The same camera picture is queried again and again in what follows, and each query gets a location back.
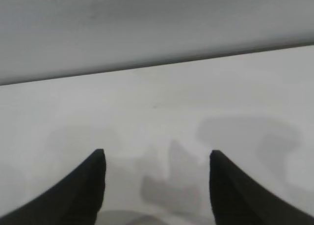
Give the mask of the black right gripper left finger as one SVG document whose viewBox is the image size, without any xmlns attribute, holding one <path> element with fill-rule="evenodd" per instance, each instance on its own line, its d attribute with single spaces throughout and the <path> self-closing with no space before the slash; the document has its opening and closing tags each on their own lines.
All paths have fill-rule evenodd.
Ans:
<svg viewBox="0 0 314 225">
<path fill-rule="evenodd" d="M 4 215 L 2 225 L 93 225 L 103 204 L 106 161 L 93 151 L 52 188 Z"/>
</svg>

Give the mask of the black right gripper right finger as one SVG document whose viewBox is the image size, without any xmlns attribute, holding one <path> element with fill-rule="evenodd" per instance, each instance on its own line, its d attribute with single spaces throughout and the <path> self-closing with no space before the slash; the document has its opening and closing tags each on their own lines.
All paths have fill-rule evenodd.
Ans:
<svg viewBox="0 0 314 225">
<path fill-rule="evenodd" d="M 313 216 L 262 187 L 223 152 L 209 156 L 209 197 L 218 225 L 312 225 Z"/>
</svg>

